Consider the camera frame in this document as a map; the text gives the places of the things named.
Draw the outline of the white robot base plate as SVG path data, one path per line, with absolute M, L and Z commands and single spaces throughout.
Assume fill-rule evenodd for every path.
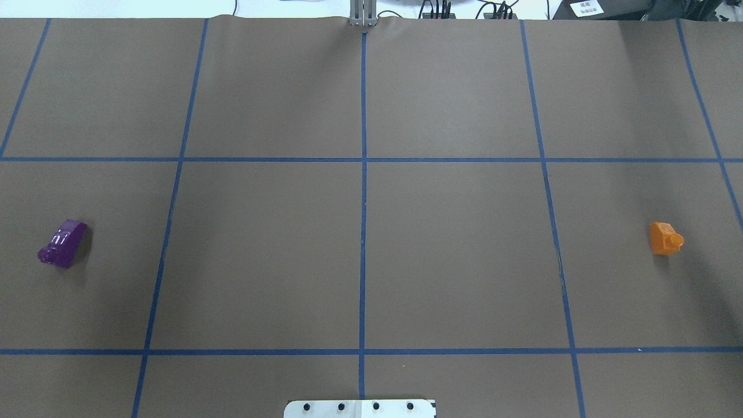
M 287 403 L 284 417 L 436 417 L 434 400 L 298 400 Z

